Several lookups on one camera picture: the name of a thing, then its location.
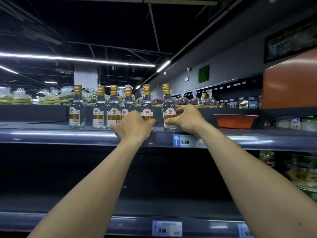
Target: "glass bottle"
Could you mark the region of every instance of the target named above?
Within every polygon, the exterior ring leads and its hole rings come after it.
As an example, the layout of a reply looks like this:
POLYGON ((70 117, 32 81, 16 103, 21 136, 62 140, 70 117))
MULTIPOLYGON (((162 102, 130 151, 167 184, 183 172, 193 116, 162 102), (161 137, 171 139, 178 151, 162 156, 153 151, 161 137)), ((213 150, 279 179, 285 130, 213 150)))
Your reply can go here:
MULTIPOLYGON (((176 108, 171 97, 170 85, 168 83, 165 83, 162 85, 162 87, 163 87, 163 94, 164 94, 164 97, 163 97, 164 103, 162 104, 163 119, 166 120, 168 118, 176 117, 176 108)), ((175 128, 177 128, 176 125, 164 123, 164 129, 175 129, 175 128)))
POLYGON ((140 110, 140 115, 144 120, 153 119, 153 107, 150 98, 150 86, 148 84, 143 85, 143 98, 140 110))
POLYGON ((129 114, 129 112, 135 110, 132 100, 132 88, 126 86, 125 87, 125 99, 124 105, 121 107, 121 118, 129 114))
POLYGON ((105 88, 98 86, 97 103, 93 106, 93 127, 105 127, 105 113, 107 113, 107 105, 105 100, 105 88))
POLYGON ((81 85, 74 86, 74 102, 69 108, 69 127, 83 128, 86 121, 86 107, 82 101, 81 85))
POLYGON ((118 87, 111 85, 110 96, 108 97, 109 104, 107 106, 107 128, 111 128, 111 123, 118 123, 121 116, 121 108, 118 100, 118 87))

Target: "shelf label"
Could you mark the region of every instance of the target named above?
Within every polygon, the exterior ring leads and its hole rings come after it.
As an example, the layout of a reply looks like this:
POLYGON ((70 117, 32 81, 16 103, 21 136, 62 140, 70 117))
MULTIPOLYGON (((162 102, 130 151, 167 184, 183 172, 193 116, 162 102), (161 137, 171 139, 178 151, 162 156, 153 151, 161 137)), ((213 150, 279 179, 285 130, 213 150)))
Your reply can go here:
POLYGON ((183 225, 180 221, 152 221, 152 236, 182 237, 183 225))
POLYGON ((240 238, 254 238, 246 223, 239 223, 238 230, 240 238))
POLYGON ((205 148, 203 140, 194 135, 173 135, 173 147, 177 148, 205 148))

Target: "bottle label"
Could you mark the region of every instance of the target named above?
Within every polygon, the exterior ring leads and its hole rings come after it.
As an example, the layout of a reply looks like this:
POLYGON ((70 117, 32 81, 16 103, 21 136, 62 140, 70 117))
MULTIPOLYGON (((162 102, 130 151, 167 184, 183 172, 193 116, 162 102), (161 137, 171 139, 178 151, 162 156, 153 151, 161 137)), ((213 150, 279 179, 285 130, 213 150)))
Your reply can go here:
POLYGON ((129 114, 129 111, 126 108, 123 108, 122 111, 121 111, 121 115, 122 116, 126 116, 128 114, 129 114))
POLYGON ((100 127, 104 125, 104 111, 100 111, 99 108, 93 109, 93 126, 100 127))
POLYGON ((111 123, 119 123, 121 112, 117 108, 107 111, 107 128, 111 128, 111 123))
POLYGON ((153 112, 148 108, 145 108, 143 112, 140 112, 140 115, 145 121, 149 119, 153 119, 153 112))
POLYGON ((76 110, 74 107, 69 108, 69 126, 80 125, 80 110, 76 110))
MULTIPOLYGON (((168 118, 174 118, 176 117, 176 111, 173 109, 173 108, 168 108, 166 109, 165 112, 163 112, 163 118, 164 118, 164 121, 168 118)), ((175 128, 176 125, 174 124, 165 124, 164 123, 164 128, 175 128)))

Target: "orange bowl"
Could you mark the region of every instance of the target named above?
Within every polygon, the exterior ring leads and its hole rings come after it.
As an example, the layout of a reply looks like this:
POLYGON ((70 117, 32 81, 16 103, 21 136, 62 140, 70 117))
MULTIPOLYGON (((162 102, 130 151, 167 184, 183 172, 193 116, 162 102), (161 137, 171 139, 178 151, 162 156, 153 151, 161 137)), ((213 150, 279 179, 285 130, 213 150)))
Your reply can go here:
POLYGON ((251 128, 258 115, 215 114, 221 128, 251 128))

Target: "right arm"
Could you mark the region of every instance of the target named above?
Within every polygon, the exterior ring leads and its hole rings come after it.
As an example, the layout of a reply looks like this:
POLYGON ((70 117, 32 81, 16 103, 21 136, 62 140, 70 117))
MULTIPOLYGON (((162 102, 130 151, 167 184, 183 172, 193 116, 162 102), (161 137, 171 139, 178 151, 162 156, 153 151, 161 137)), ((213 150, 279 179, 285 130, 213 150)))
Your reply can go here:
POLYGON ((193 105, 167 119, 201 138, 248 227, 257 238, 317 237, 317 204, 209 124, 193 105))

